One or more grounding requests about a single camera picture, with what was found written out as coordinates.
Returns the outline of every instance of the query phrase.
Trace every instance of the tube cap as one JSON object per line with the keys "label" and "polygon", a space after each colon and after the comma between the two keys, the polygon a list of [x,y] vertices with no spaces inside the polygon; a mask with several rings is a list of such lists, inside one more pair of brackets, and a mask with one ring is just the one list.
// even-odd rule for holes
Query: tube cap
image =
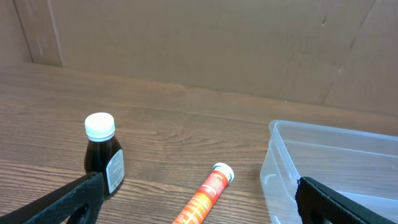
{"label": "tube cap", "polygon": [[222,173],[224,173],[227,177],[228,177],[228,183],[231,183],[232,180],[234,180],[234,171],[232,170],[232,168],[222,162],[217,162],[214,166],[213,166],[213,170],[219,170]]}
{"label": "tube cap", "polygon": [[102,142],[114,136],[114,119],[108,113],[94,113],[86,118],[86,134],[94,142]]}

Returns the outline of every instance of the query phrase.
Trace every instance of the white plastic container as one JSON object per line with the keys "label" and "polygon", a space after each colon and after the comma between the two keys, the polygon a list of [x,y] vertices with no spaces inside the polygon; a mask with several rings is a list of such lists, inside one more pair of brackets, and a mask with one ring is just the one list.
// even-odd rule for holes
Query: white plastic container
{"label": "white plastic container", "polygon": [[307,176],[398,223],[398,138],[275,120],[260,179],[273,224],[301,223],[295,193]]}

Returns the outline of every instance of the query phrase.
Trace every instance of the black bottle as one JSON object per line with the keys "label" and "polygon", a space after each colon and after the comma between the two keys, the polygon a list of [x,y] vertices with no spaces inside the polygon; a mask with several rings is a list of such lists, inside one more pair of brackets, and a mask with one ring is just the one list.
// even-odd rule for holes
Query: black bottle
{"label": "black bottle", "polygon": [[104,197],[109,199],[119,190],[124,178],[123,150],[114,135],[114,119],[108,113],[95,113],[86,118],[85,126],[89,139],[85,170],[103,173]]}

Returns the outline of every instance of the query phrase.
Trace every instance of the candy tube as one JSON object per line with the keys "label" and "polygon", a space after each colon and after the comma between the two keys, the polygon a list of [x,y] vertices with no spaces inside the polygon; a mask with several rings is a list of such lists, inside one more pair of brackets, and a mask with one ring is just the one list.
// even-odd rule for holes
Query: candy tube
{"label": "candy tube", "polygon": [[227,164],[219,162],[214,165],[209,177],[176,217],[173,224],[201,224],[226,185],[233,179],[234,172]]}

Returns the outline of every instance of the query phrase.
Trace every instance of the brown tabletop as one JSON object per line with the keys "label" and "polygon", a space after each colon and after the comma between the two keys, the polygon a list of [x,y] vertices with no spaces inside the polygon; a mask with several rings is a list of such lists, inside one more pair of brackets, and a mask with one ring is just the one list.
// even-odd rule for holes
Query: brown tabletop
{"label": "brown tabletop", "polygon": [[0,72],[0,105],[0,215],[82,176],[84,119],[114,116],[126,175],[98,223],[171,223],[216,162],[235,179],[205,223],[270,223],[259,173],[273,119],[398,135],[394,116],[28,63]]}

